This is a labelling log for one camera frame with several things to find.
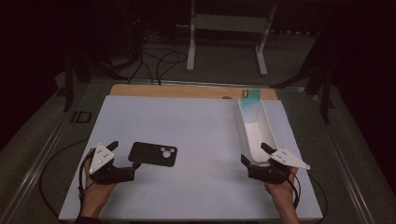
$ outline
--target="dark background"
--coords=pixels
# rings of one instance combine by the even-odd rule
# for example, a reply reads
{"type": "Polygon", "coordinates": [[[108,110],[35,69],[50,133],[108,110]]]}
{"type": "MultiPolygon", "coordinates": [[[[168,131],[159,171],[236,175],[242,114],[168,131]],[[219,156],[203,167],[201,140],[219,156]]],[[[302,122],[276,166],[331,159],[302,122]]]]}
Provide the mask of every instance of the dark background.
{"type": "MultiPolygon", "coordinates": [[[[107,54],[123,54],[120,50],[123,46],[116,46],[120,42],[114,40],[125,39],[122,31],[125,21],[104,10],[108,6],[99,6],[105,1],[98,1],[99,5],[96,5],[99,8],[96,13],[106,14],[100,20],[92,9],[92,2],[82,2],[0,2],[0,148],[57,91],[54,77],[64,70],[66,43],[71,40],[83,44],[88,42],[90,45],[86,45],[84,51],[92,56],[101,55],[96,59],[102,61],[106,60],[107,54]],[[99,30],[106,25],[107,30],[108,27],[114,30],[100,33],[99,30]]],[[[114,2],[118,5],[113,9],[120,10],[123,1],[114,2]]],[[[190,1],[132,2],[137,4],[131,9],[137,18],[131,20],[142,19],[164,34],[174,35],[176,24],[190,23],[190,1]]],[[[227,1],[227,7],[222,5],[219,9],[213,1],[197,2],[197,10],[202,12],[230,15],[258,16],[264,7],[256,5],[252,10],[248,9],[251,7],[236,7],[233,1],[227,1]]],[[[394,191],[395,9],[390,0],[344,4],[342,1],[336,4],[332,1],[285,1],[278,5],[272,26],[276,34],[290,31],[292,34],[318,35],[306,64],[332,62],[332,84],[339,87],[394,191]]]]}

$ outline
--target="black square object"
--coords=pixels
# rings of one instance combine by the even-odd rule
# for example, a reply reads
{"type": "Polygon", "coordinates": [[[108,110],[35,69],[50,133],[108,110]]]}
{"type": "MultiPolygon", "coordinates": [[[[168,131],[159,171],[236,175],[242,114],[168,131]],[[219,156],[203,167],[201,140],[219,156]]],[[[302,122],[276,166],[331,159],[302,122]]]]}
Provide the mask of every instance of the black square object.
{"type": "Polygon", "coordinates": [[[135,142],[132,145],[128,160],[136,161],[137,159],[141,158],[143,163],[174,166],[176,155],[176,147],[135,142]]]}

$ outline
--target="human hand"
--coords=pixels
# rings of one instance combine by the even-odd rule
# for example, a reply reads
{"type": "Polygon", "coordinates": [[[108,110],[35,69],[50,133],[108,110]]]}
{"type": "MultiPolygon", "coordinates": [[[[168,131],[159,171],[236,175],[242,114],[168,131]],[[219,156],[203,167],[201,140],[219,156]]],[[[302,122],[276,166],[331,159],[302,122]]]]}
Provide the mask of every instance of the human hand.
{"type": "MultiPolygon", "coordinates": [[[[290,171],[297,174],[298,168],[291,167],[290,171]]],[[[294,175],[290,174],[289,180],[294,183],[294,175]]],[[[293,189],[289,182],[285,181],[280,185],[264,183],[265,189],[271,194],[276,210],[280,214],[283,223],[300,223],[293,204],[293,189]]]]}
{"type": "Polygon", "coordinates": [[[94,183],[94,181],[90,179],[89,173],[91,162],[92,158],[88,159],[84,164],[86,189],[80,215],[82,217],[98,218],[102,208],[107,203],[111,192],[117,184],[99,185],[94,183]]]}

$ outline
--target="person's left hand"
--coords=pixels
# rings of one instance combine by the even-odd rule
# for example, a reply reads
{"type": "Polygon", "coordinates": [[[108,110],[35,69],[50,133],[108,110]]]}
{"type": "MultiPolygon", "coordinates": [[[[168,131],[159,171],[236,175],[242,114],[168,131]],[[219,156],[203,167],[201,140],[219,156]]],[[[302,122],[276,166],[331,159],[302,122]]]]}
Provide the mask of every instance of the person's left hand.
{"type": "Polygon", "coordinates": [[[99,185],[90,179],[90,166],[92,159],[88,159],[84,164],[86,183],[85,183],[85,197],[81,209],[82,217],[98,218],[102,208],[107,203],[111,192],[117,184],[99,185]]]}

